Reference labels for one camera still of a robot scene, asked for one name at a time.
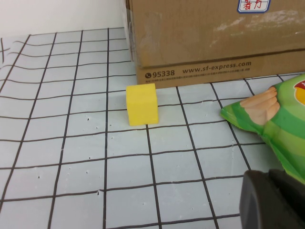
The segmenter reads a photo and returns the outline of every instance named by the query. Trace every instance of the sticker label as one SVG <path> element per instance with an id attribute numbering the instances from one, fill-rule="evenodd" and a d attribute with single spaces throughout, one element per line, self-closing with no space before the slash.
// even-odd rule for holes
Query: sticker label
<path id="1" fill-rule="evenodd" d="M 305 80 L 295 85 L 295 98 L 305 105 Z"/>
<path id="2" fill-rule="evenodd" d="M 265 13 L 269 10 L 271 0 L 239 0 L 239 13 Z"/>

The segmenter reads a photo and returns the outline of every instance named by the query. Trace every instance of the black object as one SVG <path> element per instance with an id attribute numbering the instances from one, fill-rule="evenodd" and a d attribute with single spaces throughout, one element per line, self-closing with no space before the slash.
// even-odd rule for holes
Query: black object
<path id="1" fill-rule="evenodd" d="M 247 171 L 239 209 L 243 229 L 305 229 L 305 186 L 284 171 Z"/>

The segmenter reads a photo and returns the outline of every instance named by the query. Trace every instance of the white surface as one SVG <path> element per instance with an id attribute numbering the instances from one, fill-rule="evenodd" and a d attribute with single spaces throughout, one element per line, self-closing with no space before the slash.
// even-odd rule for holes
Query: white surface
<path id="1" fill-rule="evenodd" d="M 0 37 L 122 27 L 119 1 L 0 0 Z"/>
<path id="2" fill-rule="evenodd" d="M 237 80 L 157 90 L 160 123 L 131 127 L 125 88 L 136 84 L 135 70 L 126 50 L 113 51 L 126 48 L 122 31 L 109 30 L 118 39 L 109 41 L 110 50 L 108 41 L 95 41 L 107 39 L 108 30 L 84 31 L 89 42 L 82 43 L 81 32 L 58 33 L 55 42 L 76 43 L 58 49 L 55 44 L 48 66 L 55 34 L 31 36 L 28 42 L 41 46 L 25 44 L 14 67 L 27 37 L 10 43 L 0 69 L 0 197 L 7 186 L 1 229 L 47 229 L 49 220 L 50 229 L 102 229 L 104 210 L 107 229 L 156 229 L 157 212 L 164 229 L 215 229 L 215 221 L 220 229 L 241 229 L 238 205 L 247 162 L 262 171 L 281 168 L 260 138 L 233 127 L 235 138 L 219 116 L 219 102 L 250 96 L 250 88 L 265 90 L 278 76 L 246 79 L 250 88 Z M 80 45 L 80 57 L 87 57 L 76 68 Z M 98 50 L 100 55 L 91 55 Z"/>

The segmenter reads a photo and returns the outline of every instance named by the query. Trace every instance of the white wall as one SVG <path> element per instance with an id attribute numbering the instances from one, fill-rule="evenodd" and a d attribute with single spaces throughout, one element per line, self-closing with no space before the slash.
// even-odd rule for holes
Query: white wall
<path id="1" fill-rule="evenodd" d="M 0 37 L 122 27 L 120 0 L 0 0 Z"/>

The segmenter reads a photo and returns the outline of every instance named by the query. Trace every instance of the yellow cube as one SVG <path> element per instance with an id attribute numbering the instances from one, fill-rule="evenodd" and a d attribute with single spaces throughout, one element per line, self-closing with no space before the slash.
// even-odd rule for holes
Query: yellow cube
<path id="1" fill-rule="evenodd" d="M 157 93 L 154 83 L 128 86 L 126 103 L 129 125 L 156 124 L 158 118 Z"/>

